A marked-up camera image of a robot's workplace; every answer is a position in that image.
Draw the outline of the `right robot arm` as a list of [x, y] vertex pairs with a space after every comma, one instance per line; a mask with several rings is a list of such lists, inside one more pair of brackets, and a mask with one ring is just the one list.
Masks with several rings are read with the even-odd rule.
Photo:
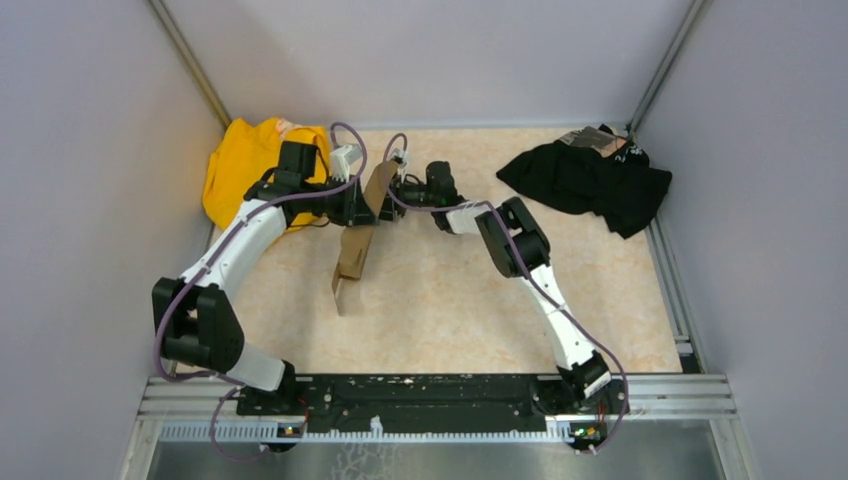
[[590, 411], [612, 374], [596, 343], [572, 315], [555, 277], [550, 241], [523, 200], [511, 197], [497, 207], [467, 200], [459, 194], [446, 161], [428, 164], [424, 180], [408, 174], [407, 162], [398, 154], [392, 154], [388, 164], [396, 172], [388, 181], [381, 216], [426, 212], [445, 233], [480, 237], [496, 270], [520, 280], [536, 301], [564, 382], [565, 403], [576, 412]]

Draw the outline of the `brown cardboard box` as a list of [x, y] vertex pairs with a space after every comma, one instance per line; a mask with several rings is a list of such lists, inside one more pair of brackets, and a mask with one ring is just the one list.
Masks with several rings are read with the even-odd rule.
[[380, 163], [371, 174], [361, 195], [365, 212], [372, 215], [370, 224], [345, 227], [340, 237], [340, 252], [331, 280], [331, 289], [340, 316], [352, 314], [360, 300], [355, 300], [357, 283], [363, 275], [370, 246], [380, 222], [379, 215], [388, 195], [389, 181], [397, 173], [398, 164]]

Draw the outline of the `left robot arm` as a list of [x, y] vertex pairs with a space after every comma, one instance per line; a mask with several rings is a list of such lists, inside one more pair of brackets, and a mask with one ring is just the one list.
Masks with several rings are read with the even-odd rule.
[[170, 360], [195, 367], [195, 376], [211, 375], [260, 390], [264, 405], [277, 414], [292, 411], [300, 399], [293, 366], [250, 345], [232, 298], [263, 253], [300, 214], [325, 217], [341, 226], [373, 224], [353, 164], [365, 166], [362, 140], [324, 155], [316, 145], [281, 144], [276, 165], [245, 192], [236, 216], [212, 246], [176, 278], [160, 278], [152, 289], [159, 375], [170, 382], [190, 374], [170, 374]]

